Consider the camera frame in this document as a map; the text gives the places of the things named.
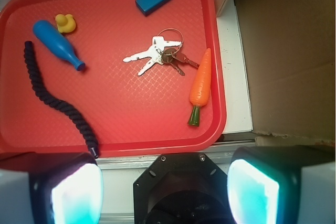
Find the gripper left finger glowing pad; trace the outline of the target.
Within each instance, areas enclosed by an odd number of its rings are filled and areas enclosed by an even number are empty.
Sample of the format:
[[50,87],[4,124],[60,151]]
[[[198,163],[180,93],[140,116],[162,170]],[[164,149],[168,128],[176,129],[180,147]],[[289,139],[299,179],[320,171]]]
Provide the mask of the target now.
[[1,154],[1,223],[98,223],[102,203],[89,153]]

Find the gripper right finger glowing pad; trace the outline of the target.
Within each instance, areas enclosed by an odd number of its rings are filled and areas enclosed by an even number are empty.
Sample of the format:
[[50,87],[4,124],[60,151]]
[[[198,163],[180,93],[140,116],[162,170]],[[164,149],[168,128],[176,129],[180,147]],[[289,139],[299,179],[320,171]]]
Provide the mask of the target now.
[[240,147],[227,193],[236,223],[335,223],[335,148]]

